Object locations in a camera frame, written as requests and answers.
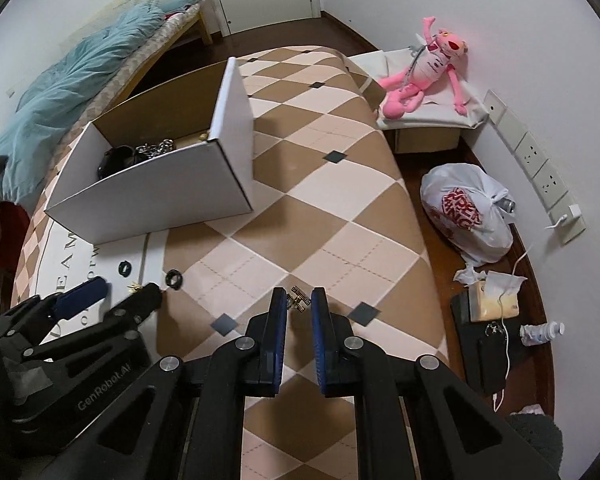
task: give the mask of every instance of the wooden bed frame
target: wooden bed frame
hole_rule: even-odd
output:
[[[133,75],[129,82],[125,85],[122,91],[117,95],[112,102],[110,102],[108,109],[118,106],[121,102],[126,101],[132,94],[138,83],[142,81],[142,78],[146,75],[151,67],[167,52],[177,41],[182,40],[187,36],[194,36],[195,33],[199,33],[202,38],[202,43],[210,45],[214,42],[209,34],[208,27],[206,26],[205,17],[202,13],[202,8],[198,15],[187,23],[177,34],[175,34],[167,43],[165,43],[159,50],[154,52],[148,59],[140,66],[138,71]]]

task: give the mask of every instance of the charging cable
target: charging cable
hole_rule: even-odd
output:
[[[565,222],[568,219],[568,217],[569,217],[568,215],[562,215],[560,218],[558,218],[558,221],[554,225],[549,225],[549,226],[545,227],[544,229],[555,229],[560,224]],[[504,375],[505,382],[507,381],[507,378],[509,377],[509,371],[511,368],[511,360],[509,358],[509,332],[507,331],[507,327],[504,324],[504,306],[502,305],[502,298],[506,294],[506,292],[511,288],[511,285],[513,285],[513,278],[516,274],[516,267],[524,259],[524,257],[528,254],[528,252],[531,249],[533,249],[534,245],[536,245],[539,241],[540,241],[539,239],[536,239],[531,245],[529,245],[529,248],[513,264],[513,269],[511,271],[511,279],[509,280],[509,285],[507,285],[507,288],[505,288],[502,291],[502,293],[500,294],[500,296],[498,297],[498,304],[500,305],[500,323],[504,330],[505,352],[507,354],[507,372]],[[493,411],[494,412],[497,412],[500,409],[500,407],[502,406],[502,401],[504,400],[504,388],[500,392],[500,402],[498,402],[498,405],[496,406],[497,399],[498,399],[498,394],[497,393],[493,394],[492,400],[493,400]]]

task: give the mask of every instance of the wooden floor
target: wooden floor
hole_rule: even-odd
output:
[[[149,70],[135,93],[191,70],[225,60],[229,56],[244,56],[268,48],[305,44],[335,48],[346,56],[370,51],[368,43],[361,41],[360,38],[348,33],[327,18],[280,23],[234,34],[209,47],[204,47],[202,42],[194,41],[174,48],[164,54]],[[435,166],[448,162],[465,162],[465,156],[461,150],[449,150],[438,153],[397,155],[397,161],[416,209],[438,286],[448,339],[450,368],[459,376],[463,376],[462,357],[449,305],[451,298],[462,291],[462,285],[452,280],[456,270],[464,267],[464,261],[424,214],[420,203],[420,181],[424,174]],[[499,272],[511,271],[510,263],[507,261],[488,268]],[[499,413],[505,415],[538,402],[535,363],[533,359],[528,359],[511,371],[505,400]]]
[[[198,40],[172,48],[144,76],[134,94],[231,56],[246,56],[268,48],[289,45],[328,46],[345,56],[370,51],[368,44],[361,44],[326,18],[278,23],[232,34],[221,41],[214,40],[214,44],[209,47],[204,47],[202,41]]]

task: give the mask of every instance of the blue gripper pad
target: blue gripper pad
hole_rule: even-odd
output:
[[[97,301],[104,300],[109,293],[109,285],[101,276],[91,278],[65,292],[52,307],[56,320],[71,319]]]
[[[276,323],[276,350],[275,350],[275,374],[273,377],[273,387],[276,393],[280,392],[282,383],[282,365],[285,360],[285,335],[286,335],[286,293],[280,295],[276,309],[279,316]]]
[[[338,345],[329,312],[327,296],[323,288],[311,293],[311,320],[314,336],[315,373],[323,395],[328,394],[329,384],[336,380]]]

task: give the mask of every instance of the white cardboard box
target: white cardboard box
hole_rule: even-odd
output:
[[[209,129],[206,141],[151,158],[103,180],[113,146],[157,144]],[[99,244],[251,212],[253,114],[235,58],[177,77],[87,124],[46,213]]]

